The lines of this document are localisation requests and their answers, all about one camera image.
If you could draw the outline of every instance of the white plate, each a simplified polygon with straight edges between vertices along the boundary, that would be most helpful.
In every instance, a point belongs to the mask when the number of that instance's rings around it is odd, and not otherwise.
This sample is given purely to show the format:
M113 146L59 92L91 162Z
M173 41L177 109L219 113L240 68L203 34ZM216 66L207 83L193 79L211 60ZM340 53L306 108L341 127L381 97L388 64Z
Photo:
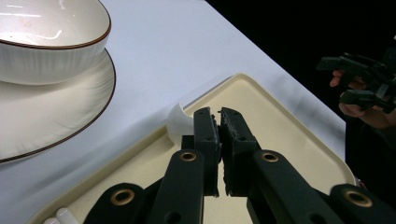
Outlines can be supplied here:
M59 84L0 82L0 162L54 147L90 126L105 111L116 87L106 50L100 61Z

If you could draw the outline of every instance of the black device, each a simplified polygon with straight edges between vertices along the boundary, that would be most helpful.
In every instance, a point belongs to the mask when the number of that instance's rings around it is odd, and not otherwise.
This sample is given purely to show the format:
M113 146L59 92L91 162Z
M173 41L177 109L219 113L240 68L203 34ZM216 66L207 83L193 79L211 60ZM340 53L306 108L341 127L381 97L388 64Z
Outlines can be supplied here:
M365 90L346 90L341 103L359 105L363 109L378 105L387 114L396 108L396 47L388 48L382 61L344 53L339 57L322 57L316 68L345 71L341 78L341 85L345 87L355 77L361 77L367 84Z
M339 184L327 195L312 188L287 158L260 147L241 113L223 107L220 114L218 125L209 107L195 111L194 135L183 135L163 178L146 189L107 189L84 224L201 224L204 197L219 197L221 160L226 193L247 198L254 224L395 222L396 211L367 189Z

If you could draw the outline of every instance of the tray rim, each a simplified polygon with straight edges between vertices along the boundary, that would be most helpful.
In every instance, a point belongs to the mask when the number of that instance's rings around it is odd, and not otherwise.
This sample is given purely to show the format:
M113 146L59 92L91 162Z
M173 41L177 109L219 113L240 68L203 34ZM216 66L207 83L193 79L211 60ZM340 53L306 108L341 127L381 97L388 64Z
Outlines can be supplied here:
M207 96L210 92L213 92L217 89L219 89L222 85L227 85L230 84L230 82L236 80L236 79L244 79L248 81L250 84L254 84L255 88L261 88L259 83L257 83L254 78L251 76L245 74L245 73L236 73L233 76L227 77L223 81L221 81L219 84L211 88L210 90L206 91L204 94L198 96L195 100L191 101L189 104L187 104L184 107L185 111L188 111L190 108L194 107L196 104L199 102L203 101L204 97ZM269 92L266 92L266 94L271 97L271 102L275 103L276 106L281 106L285 110L289 111L285 106L283 106L279 101L276 100L276 98L270 94ZM294 122L298 122L299 125L302 125L308 132L312 134L313 137L315 137L315 141L320 142L323 146L325 146L327 149L329 149L329 153L331 153L334 157L338 158L340 161L341 158L332 151L324 142L322 142L316 135L314 135L299 119L297 119L293 114L290 113L290 116L292 116ZM37 221L42 221L44 222L46 218L55 216L56 210L61 208L61 207L67 207L70 203L81 197L83 194L87 193L89 189L93 186L96 186L100 182L106 178L106 176L111 175L113 172L117 171L119 168L121 168L122 165L124 165L127 161L131 160L134 156L137 154L141 153L146 147L150 146L155 140L159 139L160 137L164 136L167 134L166 130L166 125L162 125L159 127L157 130L152 132L151 134L145 136L142 138L140 141L138 141L136 144L132 145L129 149L125 150L123 153L121 153L119 156L117 156L115 159L110 160L107 164L105 164L101 169L98 169L91 175L88 175L86 178L82 179L78 184L76 184L74 187L70 188L63 194L61 194L59 197L48 203L46 206L42 207L39 209L37 213L35 213L34 216L32 216L28 223L37 223Z

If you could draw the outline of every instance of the beige tray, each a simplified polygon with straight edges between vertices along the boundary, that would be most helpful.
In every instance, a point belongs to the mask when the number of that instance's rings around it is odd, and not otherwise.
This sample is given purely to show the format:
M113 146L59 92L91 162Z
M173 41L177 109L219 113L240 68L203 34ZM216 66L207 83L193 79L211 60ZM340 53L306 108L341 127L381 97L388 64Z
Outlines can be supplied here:
M333 185L356 184L345 163L251 77L237 74L229 78L189 105L185 112L192 115L205 106L210 106L218 123L217 111L222 106L241 112L261 147L283 154L313 188L329 193ZM48 204L30 223L43 223L48 217L54 217L61 207L67 207L82 223L111 186L128 182L145 188L163 177L171 155L177 150L166 128L161 127ZM222 167L219 168L219 190L219 198L205 197L204 223L251 223L246 198L225 195Z

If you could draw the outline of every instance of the bowl rim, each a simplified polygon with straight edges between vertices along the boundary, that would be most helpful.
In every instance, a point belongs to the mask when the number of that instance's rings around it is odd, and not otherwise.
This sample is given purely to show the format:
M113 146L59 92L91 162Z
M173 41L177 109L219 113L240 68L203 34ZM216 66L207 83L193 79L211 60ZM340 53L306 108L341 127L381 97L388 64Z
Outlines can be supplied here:
M111 17L110 14L107 11L107 8L103 5L103 3L100 0L97 0L100 5L102 5L103 9L105 10L105 13L107 14L108 17L108 27L107 30L98 38L81 43L81 44L76 44L76 45L65 45L65 46L44 46L44 45L30 45L30 44L22 44L22 43L17 43L17 42L12 42L8 40L3 40L0 39L0 44L5 44L5 45L11 45L11 46L16 46L16 47L21 47L21 48L26 48L26 49L82 49L91 45L94 45L98 42L101 42L102 40L106 39L108 35L110 34L112 23L111 23Z

